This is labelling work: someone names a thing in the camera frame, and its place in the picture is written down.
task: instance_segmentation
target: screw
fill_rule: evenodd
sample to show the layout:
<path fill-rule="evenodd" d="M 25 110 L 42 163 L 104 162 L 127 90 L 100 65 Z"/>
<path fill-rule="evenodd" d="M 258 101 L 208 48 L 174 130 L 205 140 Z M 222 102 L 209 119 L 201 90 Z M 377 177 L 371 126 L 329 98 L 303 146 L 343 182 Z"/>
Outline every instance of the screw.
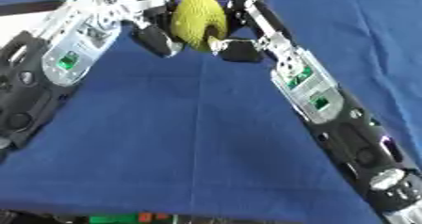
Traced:
<path fill-rule="evenodd" d="M 360 110 L 360 109 L 353 109 L 353 110 L 351 110 L 350 111 L 350 116 L 353 118 L 353 119 L 359 119 L 360 117 L 362 117 L 363 116 L 363 112 L 362 112 L 362 110 Z"/>

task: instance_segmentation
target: yellow ball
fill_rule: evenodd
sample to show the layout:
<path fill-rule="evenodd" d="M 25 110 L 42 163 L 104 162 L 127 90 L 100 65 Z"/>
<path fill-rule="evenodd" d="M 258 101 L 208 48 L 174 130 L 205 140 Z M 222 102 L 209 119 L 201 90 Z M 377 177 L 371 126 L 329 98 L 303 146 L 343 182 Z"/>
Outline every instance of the yellow ball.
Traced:
<path fill-rule="evenodd" d="M 209 51 L 204 38 L 208 26 L 214 26 L 217 37 L 225 39 L 227 19 L 224 10 L 216 0 L 183 0 L 171 18 L 171 33 L 184 40 L 193 49 Z"/>

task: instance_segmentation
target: blue tablecloth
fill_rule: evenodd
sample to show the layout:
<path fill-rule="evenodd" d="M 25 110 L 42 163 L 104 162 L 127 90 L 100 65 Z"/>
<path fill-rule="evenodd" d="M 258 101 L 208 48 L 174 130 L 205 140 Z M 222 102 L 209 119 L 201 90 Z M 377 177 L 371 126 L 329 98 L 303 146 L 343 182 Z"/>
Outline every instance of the blue tablecloth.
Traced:
<path fill-rule="evenodd" d="M 422 0 L 266 2 L 421 164 Z M 0 167 L 0 208 L 379 223 L 266 64 L 190 49 L 160 59 L 122 34 L 54 121 Z"/>

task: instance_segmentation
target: robotic arm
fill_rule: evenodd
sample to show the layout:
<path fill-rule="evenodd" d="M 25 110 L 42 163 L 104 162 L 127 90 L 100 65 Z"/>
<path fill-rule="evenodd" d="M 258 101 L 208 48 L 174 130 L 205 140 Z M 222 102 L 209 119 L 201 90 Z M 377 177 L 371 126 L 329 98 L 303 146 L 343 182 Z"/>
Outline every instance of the robotic arm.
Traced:
<path fill-rule="evenodd" d="M 158 27 L 173 0 L 66 0 L 41 25 L 0 50 L 0 159 L 22 148 L 77 90 L 89 69 L 131 24 L 131 37 L 158 56 L 183 43 Z"/>
<path fill-rule="evenodd" d="M 225 12 L 229 28 L 247 26 L 257 40 L 211 36 L 212 52 L 234 62 L 259 62 L 262 53 L 274 59 L 271 81 L 354 190 L 385 223 L 422 223 L 420 169 L 374 116 L 292 40 L 263 2 L 232 0 Z"/>

